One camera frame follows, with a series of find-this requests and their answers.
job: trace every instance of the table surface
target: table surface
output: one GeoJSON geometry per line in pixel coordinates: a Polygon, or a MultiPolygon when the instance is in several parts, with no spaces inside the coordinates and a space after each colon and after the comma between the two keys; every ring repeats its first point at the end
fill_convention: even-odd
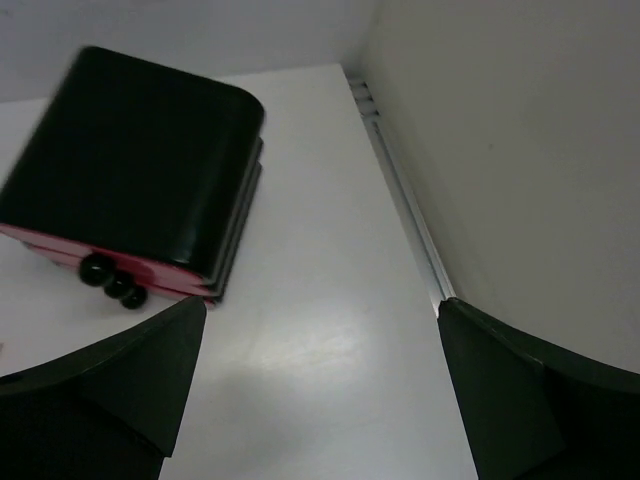
{"type": "MultiPolygon", "coordinates": [[[[161,478],[476,478],[435,313],[342,70],[224,80],[266,107],[265,170],[161,478]]],[[[44,106],[0,105],[0,175],[44,106]]],[[[6,237],[0,270],[0,375],[172,303],[125,311],[6,237]]]]}

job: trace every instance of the wall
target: wall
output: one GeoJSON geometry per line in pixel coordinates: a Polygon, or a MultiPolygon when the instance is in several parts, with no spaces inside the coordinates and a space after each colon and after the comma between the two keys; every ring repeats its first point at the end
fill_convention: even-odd
{"type": "Polygon", "coordinates": [[[458,294],[640,372],[640,4],[387,1],[365,77],[458,294]]]}
{"type": "Polygon", "coordinates": [[[378,0],[0,0],[0,101],[48,95],[97,44],[206,76],[356,66],[378,0]]]}

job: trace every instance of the black knob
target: black knob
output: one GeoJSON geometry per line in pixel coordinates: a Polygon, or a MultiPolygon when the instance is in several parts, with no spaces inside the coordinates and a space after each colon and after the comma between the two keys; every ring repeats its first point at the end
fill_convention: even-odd
{"type": "Polygon", "coordinates": [[[122,270],[116,270],[111,282],[104,286],[104,293],[107,294],[107,297],[119,299],[131,295],[135,287],[136,283],[133,275],[122,270]]]}
{"type": "Polygon", "coordinates": [[[147,296],[147,289],[140,285],[136,285],[133,292],[120,300],[120,303],[124,308],[135,310],[136,308],[140,308],[144,305],[144,302],[147,301],[147,296]]]}
{"type": "Polygon", "coordinates": [[[111,281],[115,271],[115,260],[100,253],[92,253],[80,262],[78,276],[85,285],[102,287],[111,281]]]}

